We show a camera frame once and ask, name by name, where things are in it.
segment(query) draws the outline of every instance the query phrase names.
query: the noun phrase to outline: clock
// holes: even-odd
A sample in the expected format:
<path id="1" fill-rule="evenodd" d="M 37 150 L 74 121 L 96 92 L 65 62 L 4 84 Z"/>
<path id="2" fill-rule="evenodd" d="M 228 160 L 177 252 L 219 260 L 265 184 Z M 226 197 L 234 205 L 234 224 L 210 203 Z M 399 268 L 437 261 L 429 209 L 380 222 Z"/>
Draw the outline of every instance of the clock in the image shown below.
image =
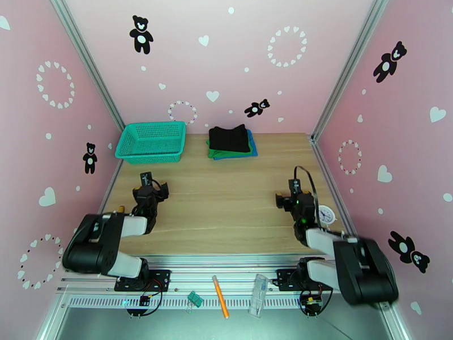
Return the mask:
<path id="1" fill-rule="evenodd" d="M 336 221 L 334 211 L 326 205 L 319 205 L 319 221 L 323 226 L 330 226 Z"/>

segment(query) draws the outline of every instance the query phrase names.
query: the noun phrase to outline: pink backdrop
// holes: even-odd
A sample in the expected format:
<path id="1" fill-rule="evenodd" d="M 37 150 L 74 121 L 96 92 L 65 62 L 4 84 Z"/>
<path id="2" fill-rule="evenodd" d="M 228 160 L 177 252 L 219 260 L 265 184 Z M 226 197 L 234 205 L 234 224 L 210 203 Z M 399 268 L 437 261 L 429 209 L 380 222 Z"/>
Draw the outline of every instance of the pink backdrop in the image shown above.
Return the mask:
<path id="1" fill-rule="evenodd" d="M 98 211 L 119 131 L 49 0 L 0 0 L 0 46 L 0 329 L 24 340 L 48 311 L 74 228 Z M 87 142 L 98 159 L 88 175 Z"/>
<path id="2" fill-rule="evenodd" d="M 391 0 L 320 139 L 354 226 L 391 260 L 398 306 L 417 339 L 453 331 L 452 7 L 453 0 Z M 377 83 L 373 71 L 398 41 L 407 54 Z M 391 231 L 430 258 L 425 274 L 399 260 Z"/>
<path id="3" fill-rule="evenodd" d="M 311 133 L 372 2 L 66 1 L 125 123 L 186 121 L 189 133 Z M 134 49 L 133 15 L 149 20 L 149 54 Z"/>

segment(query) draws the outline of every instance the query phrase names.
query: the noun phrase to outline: plastic basket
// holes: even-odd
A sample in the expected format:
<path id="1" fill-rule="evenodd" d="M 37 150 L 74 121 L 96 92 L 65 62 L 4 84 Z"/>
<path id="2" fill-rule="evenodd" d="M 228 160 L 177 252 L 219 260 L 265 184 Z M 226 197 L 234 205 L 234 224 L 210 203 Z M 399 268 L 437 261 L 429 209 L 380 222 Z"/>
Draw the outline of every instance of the plastic basket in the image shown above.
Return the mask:
<path id="1" fill-rule="evenodd" d="M 185 122 L 129 124 L 121 134 L 115 156 L 130 164 L 178 162 L 185 140 Z"/>

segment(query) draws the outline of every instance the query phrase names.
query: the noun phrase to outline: marker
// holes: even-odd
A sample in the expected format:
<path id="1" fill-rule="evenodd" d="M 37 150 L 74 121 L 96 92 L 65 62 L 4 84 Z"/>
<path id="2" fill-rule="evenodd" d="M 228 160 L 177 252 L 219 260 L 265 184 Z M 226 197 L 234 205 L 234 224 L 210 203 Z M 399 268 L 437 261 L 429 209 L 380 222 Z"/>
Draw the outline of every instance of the marker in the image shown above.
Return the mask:
<path id="1" fill-rule="evenodd" d="M 212 281 L 214 281 L 214 286 L 216 287 L 217 296 L 219 297 L 220 306 L 222 307 L 223 316 L 229 318 L 227 306 L 225 305 L 225 300 L 223 299 L 222 290 L 220 289 L 219 281 L 215 275 L 212 276 Z"/>

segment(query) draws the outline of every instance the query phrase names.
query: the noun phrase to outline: blue cloth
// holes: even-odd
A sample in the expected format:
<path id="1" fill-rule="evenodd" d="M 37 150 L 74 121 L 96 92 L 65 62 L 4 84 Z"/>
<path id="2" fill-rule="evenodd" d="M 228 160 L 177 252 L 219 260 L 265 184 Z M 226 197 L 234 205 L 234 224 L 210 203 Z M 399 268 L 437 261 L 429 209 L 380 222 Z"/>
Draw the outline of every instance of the blue cloth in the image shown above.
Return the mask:
<path id="1" fill-rule="evenodd" d="M 247 134 L 249 135 L 249 142 L 250 145 L 252 146 L 253 150 L 250 155 L 247 156 L 232 156 L 232 157 L 222 157 L 222 158 L 214 158 L 214 160 L 220 160 L 220 159 L 230 159 L 230 158 L 244 158 L 244 157 L 253 157 L 253 156 L 258 156 L 258 151 L 257 151 L 257 146 L 255 145 L 255 142 L 253 140 L 253 135 L 251 133 L 251 130 L 247 129 Z"/>

